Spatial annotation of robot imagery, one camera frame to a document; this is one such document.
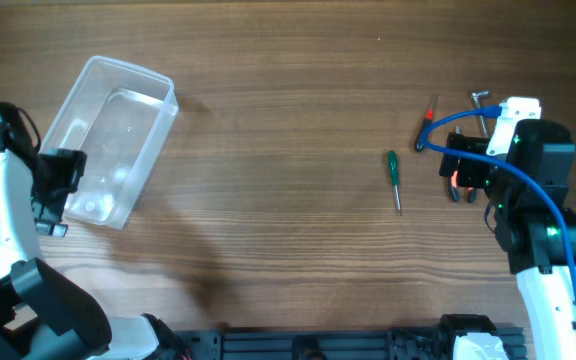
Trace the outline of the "black red-collar screwdriver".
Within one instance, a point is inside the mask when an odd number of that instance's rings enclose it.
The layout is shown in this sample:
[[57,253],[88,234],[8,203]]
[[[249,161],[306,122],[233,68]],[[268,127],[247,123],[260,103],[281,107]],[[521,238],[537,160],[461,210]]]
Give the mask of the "black red-collar screwdriver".
[[438,100],[437,94],[432,94],[430,96],[428,107],[425,111],[424,117],[422,118],[422,122],[414,142],[414,150],[418,153],[424,150],[422,133],[433,123],[437,100]]

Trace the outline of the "clear plastic container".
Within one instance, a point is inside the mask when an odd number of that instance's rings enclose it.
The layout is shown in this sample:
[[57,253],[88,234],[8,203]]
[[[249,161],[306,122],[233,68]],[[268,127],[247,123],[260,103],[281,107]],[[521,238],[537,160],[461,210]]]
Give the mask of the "clear plastic container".
[[180,110],[172,79],[129,62],[91,57],[42,141],[41,150],[87,155],[64,214],[121,229]]

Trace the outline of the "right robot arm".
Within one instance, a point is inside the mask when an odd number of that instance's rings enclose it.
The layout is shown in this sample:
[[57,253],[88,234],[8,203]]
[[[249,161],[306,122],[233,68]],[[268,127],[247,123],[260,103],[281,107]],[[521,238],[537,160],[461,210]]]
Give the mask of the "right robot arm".
[[487,164],[491,140],[451,133],[439,173],[480,188],[494,206],[495,238],[517,279],[540,359],[576,359],[576,212],[565,207],[575,144],[564,126],[519,121],[506,157]]

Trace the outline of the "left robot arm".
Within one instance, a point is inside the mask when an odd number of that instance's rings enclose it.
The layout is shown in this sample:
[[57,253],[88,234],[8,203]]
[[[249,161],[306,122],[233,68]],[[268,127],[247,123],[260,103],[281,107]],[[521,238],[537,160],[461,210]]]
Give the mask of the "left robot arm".
[[0,102],[0,359],[192,358],[160,319],[109,317],[46,263],[39,239],[66,234],[62,214],[87,156],[40,147],[27,112]]

